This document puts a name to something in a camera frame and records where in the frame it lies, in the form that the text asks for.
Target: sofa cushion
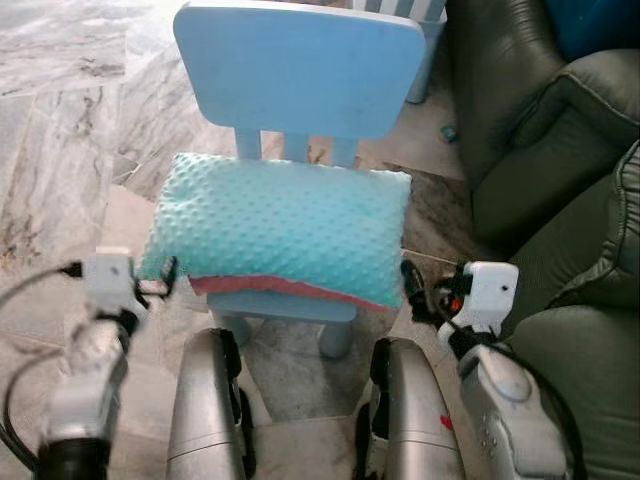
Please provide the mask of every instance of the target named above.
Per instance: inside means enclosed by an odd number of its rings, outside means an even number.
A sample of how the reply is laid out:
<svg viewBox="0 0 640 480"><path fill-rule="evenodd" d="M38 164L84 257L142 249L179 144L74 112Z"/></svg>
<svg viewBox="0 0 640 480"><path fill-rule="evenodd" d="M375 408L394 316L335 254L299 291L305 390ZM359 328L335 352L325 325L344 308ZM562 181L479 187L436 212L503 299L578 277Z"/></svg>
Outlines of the sofa cushion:
<svg viewBox="0 0 640 480"><path fill-rule="evenodd" d="M636 143L511 258L520 278L503 335L550 305L638 305L638 175Z"/></svg>
<svg viewBox="0 0 640 480"><path fill-rule="evenodd" d="M638 138L638 65L640 50L610 50L554 77L513 132L513 149L474 188L479 237L514 252L615 168Z"/></svg>
<svg viewBox="0 0 640 480"><path fill-rule="evenodd" d="M447 15L460 157L475 189L566 62L541 0L448 0Z"/></svg>
<svg viewBox="0 0 640 480"><path fill-rule="evenodd" d="M640 297L640 150L638 141L613 174L606 237L599 258L565 285L551 306L597 303L638 307Z"/></svg>
<svg viewBox="0 0 640 480"><path fill-rule="evenodd" d="M562 394L590 480L640 476L638 311L572 306L524 320L510 339Z"/></svg>

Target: chair seat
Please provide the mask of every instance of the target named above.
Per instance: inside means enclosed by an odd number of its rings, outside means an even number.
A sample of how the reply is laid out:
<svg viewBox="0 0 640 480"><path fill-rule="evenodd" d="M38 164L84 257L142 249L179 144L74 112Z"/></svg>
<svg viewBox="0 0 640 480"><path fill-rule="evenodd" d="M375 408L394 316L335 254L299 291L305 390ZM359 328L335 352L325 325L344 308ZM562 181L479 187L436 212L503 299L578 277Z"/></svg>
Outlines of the chair seat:
<svg viewBox="0 0 640 480"><path fill-rule="evenodd" d="M350 303L257 290L209 293L207 303L212 311L222 315L244 315L314 323L350 322L357 314L356 306Z"/></svg>

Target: metal robot leg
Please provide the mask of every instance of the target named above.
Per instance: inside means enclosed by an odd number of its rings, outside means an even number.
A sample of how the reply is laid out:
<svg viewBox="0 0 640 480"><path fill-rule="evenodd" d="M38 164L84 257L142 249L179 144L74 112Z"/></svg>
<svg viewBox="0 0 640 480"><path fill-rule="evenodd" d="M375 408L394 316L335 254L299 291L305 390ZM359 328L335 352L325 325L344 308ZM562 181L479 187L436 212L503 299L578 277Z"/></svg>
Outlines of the metal robot leg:
<svg viewBox="0 0 640 480"><path fill-rule="evenodd" d="M358 480L464 478L433 371L411 340L383 338L371 362L371 402L358 418Z"/></svg>
<svg viewBox="0 0 640 480"><path fill-rule="evenodd" d="M251 412L236 381L241 368L227 330L203 330L187 342L173 407L168 480L253 476Z"/></svg>

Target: blue chair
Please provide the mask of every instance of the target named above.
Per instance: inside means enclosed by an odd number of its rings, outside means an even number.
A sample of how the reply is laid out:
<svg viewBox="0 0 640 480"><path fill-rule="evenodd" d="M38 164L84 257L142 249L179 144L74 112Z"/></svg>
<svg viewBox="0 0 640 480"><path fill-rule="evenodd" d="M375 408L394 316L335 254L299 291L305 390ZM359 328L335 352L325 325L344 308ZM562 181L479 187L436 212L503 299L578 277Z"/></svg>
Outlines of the blue chair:
<svg viewBox="0 0 640 480"><path fill-rule="evenodd" d="M394 126L425 52L405 18L249 0L191 2L174 35L210 122L235 129L238 156L261 158L260 131L284 133L284 159L306 162L309 135L333 137L331 162L351 167L359 138ZM216 318L243 344L245 317L324 324L320 351L344 355L352 304L273 292L209 294Z"/></svg>
<svg viewBox="0 0 640 480"><path fill-rule="evenodd" d="M354 10L379 12L387 15L410 18L422 27L426 42L426 52L418 69L407 102L421 103L427 96L431 67L440 35L447 23L444 9L446 0L347 0L347 6Z"/></svg>

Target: turquoise pillow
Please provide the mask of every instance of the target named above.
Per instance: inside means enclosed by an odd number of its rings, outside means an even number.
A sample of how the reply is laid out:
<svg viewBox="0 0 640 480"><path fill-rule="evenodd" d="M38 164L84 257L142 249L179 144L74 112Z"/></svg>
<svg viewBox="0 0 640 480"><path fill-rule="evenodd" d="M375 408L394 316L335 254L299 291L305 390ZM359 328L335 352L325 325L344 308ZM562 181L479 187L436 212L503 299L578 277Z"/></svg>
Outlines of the turquoise pillow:
<svg viewBox="0 0 640 480"><path fill-rule="evenodd" d="M411 177L180 153L138 275L272 275L397 307Z"/></svg>

